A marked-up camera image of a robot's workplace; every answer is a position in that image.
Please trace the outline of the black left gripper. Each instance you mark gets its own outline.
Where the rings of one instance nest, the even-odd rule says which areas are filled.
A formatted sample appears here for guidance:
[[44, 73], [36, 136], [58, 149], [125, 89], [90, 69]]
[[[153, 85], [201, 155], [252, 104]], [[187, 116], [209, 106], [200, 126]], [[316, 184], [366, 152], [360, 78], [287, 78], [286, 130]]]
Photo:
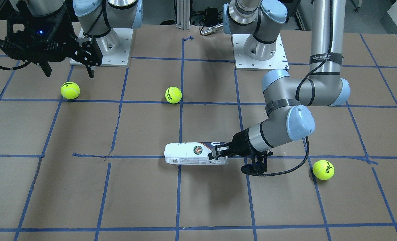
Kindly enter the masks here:
[[208, 159], [213, 160], [220, 157], [252, 157], [255, 155], [255, 149], [249, 140], [249, 129], [242, 130], [233, 135], [229, 146], [215, 146], [208, 154]]

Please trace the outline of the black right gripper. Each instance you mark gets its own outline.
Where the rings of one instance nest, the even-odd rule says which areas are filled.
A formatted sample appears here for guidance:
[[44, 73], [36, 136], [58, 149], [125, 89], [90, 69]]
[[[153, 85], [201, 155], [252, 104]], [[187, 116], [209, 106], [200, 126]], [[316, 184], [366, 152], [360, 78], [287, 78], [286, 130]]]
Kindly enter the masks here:
[[7, 36], [1, 50], [12, 59], [39, 63], [50, 77], [49, 62], [60, 62], [74, 56], [83, 64], [90, 78], [102, 63], [102, 52], [96, 39], [77, 39], [67, 9], [34, 17], [13, 13], [7, 20]]

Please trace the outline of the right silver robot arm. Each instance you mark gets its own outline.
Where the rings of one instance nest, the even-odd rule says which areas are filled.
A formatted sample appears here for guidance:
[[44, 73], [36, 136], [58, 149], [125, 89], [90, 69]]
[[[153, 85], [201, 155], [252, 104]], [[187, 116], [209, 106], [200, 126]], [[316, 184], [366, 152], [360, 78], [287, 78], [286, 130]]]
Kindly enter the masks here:
[[74, 0], [74, 14], [83, 36], [74, 31], [64, 0], [12, 0], [13, 14], [7, 20], [7, 36], [1, 50], [10, 58], [34, 63], [45, 76], [50, 62], [71, 58], [83, 64], [90, 78], [103, 55], [117, 47], [115, 29], [142, 26], [140, 0]]

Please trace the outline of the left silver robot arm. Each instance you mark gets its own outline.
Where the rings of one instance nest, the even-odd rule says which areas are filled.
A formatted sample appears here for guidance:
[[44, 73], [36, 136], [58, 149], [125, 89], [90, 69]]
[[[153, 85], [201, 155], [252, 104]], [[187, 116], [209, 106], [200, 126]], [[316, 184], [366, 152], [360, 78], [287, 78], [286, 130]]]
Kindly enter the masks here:
[[[340, 77], [343, 62], [344, 0], [313, 0], [310, 72], [303, 79], [287, 70], [271, 70], [262, 80], [267, 119], [236, 133], [232, 141], [212, 148], [209, 159], [248, 157], [309, 136], [315, 122], [308, 106], [341, 105], [350, 96]], [[266, 60], [287, 18], [278, 0], [232, 0], [224, 5], [226, 34], [249, 34], [248, 56]]]

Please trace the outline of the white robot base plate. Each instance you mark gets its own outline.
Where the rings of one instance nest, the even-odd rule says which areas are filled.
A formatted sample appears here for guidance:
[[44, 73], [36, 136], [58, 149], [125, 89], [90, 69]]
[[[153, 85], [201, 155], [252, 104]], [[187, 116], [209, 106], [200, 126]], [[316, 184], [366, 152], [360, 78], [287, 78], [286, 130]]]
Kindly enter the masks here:
[[103, 27], [105, 36], [97, 38], [102, 52], [102, 67], [128, 67], [134, 29]]
[[252, 35], [231, 36], [237, 70], [289, 70], [281, 35], [270, 44], [260, 43]]

